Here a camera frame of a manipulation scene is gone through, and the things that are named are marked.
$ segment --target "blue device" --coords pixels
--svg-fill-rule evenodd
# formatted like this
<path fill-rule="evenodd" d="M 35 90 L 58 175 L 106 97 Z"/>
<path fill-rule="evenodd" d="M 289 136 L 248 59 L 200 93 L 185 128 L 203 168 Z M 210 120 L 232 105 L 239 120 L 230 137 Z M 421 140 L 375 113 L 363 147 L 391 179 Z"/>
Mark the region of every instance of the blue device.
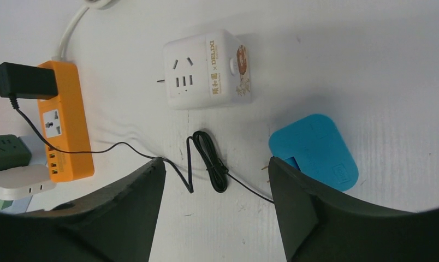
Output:
<path fill-rule="evenodd" d="M 274 132 L 269 148 L 303 174 L 340 191 L 358 180 L 358 167 L 337 126 L 328 116 L 315 114 Z"/>

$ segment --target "power button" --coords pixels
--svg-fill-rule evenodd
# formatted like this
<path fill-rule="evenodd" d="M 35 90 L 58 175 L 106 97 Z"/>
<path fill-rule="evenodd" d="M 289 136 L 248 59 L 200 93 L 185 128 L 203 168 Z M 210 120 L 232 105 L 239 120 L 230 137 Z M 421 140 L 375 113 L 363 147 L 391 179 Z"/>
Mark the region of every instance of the power button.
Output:
<path fill-rule="evenodd" d="M 237 71 L 239 70 L 239 66 L 237 65 L 237 60 L 234 58 L 231 58 L 229 60 L 229 66 L 231 67 L 231 74 L 232 75 L 237 74 Z"/>

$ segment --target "orange power strip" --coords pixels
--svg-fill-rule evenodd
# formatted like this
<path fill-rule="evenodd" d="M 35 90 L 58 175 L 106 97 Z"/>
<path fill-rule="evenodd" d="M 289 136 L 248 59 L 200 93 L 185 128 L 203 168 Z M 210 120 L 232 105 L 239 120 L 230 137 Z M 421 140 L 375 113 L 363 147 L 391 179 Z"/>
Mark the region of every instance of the orange power strip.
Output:
<path fill-rule="evenodd" d="M 38 100 L 44 138 L 64 151 L 90 151 L 85 109 L 76 65 L 48 61 L 38 67 L 54 70 L 58 96 Z M 49 172 L 54 182 L 68 182 L 94 174 L 91 154 L 67 154 L 46 145 Z"/>

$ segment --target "tabletop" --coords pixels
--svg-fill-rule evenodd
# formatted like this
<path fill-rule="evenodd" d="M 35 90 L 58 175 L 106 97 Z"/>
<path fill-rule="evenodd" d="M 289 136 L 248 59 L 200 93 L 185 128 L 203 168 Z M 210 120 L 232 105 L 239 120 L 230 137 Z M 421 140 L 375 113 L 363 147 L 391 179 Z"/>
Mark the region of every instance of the tabletop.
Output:
<path fill-rule="evenodd" d="M 81 0 L 0 1 L 0 63 L 49 60 Z M 248 47 L 253 102 L 174 111 L 162 47 L 224 28 Z M 337 124 L 359 169 L 346 193 L 406 211 L 439 206 L 439 0 L 118 1 L 89 10 L 67 60 L 78 66 L 93 150 L 118 141 L 186 167 L 186 138 L 208 130 L 227 166 L 270 195 L 268 138 L 309 114 Z M 19 100 L 39 125 L 36 101 Z M 33 134 L 0 98 L 0 134 Z M 33 197 L 51 209 L 147 162 L 119 146 L 95 175 Z M 234 181 L 223 194 L 193 153 L 193 194 L 167 167 L 150 261 L 285 261 L 275 209 Z"/>

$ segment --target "white power cord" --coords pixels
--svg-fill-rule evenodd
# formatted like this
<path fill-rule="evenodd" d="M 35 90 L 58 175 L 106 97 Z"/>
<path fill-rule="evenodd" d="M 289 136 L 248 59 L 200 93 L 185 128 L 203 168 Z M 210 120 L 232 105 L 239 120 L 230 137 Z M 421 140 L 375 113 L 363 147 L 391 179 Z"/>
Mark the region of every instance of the white power cord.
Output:
<path fill-rule="evenodd" d="M 67 47 L 67 44 L 70 40 L 70 37 L 72 36 L 73 30 L 75 30 L 76 25 L 80 21 L 80 19 L 83 17 L 83 15 L 86 13 L 86 11 L 89 10 L 89 8 L 92 9 L 102 9 L 106 7 L 110 2 L 113 0 L 84 0 L 83 6 L 80 7 L 80 9 L 76 12 L 76 14 L 73 16 L 73 18 L 70 20 L 70 23 L 68 23 L 67 28 L 65 29 L 65 32 L 62 35 L 62 38 L 60 40 L 59 46 L 56 50 L 55 55 L 52 57 L 52 60 L 54 61 L 64 61 L 64 52 L 65 48 Z"/>

